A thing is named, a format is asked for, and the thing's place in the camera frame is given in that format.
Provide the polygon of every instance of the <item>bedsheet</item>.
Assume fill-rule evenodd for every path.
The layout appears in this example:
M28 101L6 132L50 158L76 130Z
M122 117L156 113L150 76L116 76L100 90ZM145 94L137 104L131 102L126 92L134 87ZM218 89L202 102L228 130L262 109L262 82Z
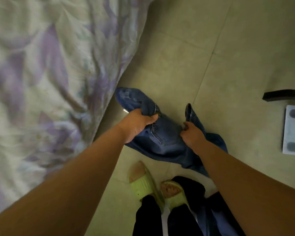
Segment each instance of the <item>bedsheet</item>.
M0 0L0 212L92 143L151 0Z

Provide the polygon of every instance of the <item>jeans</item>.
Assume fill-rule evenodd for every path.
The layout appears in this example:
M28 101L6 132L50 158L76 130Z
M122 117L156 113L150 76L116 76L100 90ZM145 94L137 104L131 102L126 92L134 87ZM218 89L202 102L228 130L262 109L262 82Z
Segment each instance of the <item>jeans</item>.
M167 220L168 236L203 236L197 221L186 204L174 208ZM136 214L133 236L162 236L161 210L153 196L142 199Z
M133 148L143 155L154 160L178 163L183 168L197 171L208 177L199 156L197 156L182 140L180 133L182 127L161 112L160 108L152 99L147 97L141 90L135 88L119 87L115 97L118 103L128 112L140 108L145 116L158 114L157 121L145 127L126 146ZM199 128L206 139L227 152L226 144L220 135L207 133L191 104L186 106L186 121L192 122Z

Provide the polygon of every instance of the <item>black pants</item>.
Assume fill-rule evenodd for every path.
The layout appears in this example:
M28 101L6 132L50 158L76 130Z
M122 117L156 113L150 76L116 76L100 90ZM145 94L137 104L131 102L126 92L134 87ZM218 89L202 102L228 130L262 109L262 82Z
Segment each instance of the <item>black pants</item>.
M203 236L197 221L186 204L174 208L167 220L168 236ZM162 236L161 209L153 196L142 199L136 214L133 236Z

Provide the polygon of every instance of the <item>forearm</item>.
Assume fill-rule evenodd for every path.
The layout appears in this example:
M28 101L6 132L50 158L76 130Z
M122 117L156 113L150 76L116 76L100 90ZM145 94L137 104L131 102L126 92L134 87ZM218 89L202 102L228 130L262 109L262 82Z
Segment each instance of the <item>forearm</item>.
M118 126L0 214L0 235L84 235L126 136Z
M248 236L295 235L295 189L254 170L212 143L194 151Z

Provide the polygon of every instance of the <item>tile floor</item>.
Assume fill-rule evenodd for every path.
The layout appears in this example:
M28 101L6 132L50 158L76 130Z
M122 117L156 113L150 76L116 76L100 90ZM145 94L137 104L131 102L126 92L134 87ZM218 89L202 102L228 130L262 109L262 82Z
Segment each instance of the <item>tile floor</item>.
M119 86L140 88L180 123L193 103L230 154L295 188L295 156L281 153L284 110L295 102L262 101L265 91L295 88L295 0L156 0ZM125 114L112 99L98 135ZM138 160L157 183L183 175L207 196L216 191L209 178L124 147L87 236L132 235L140 203L127 170Z

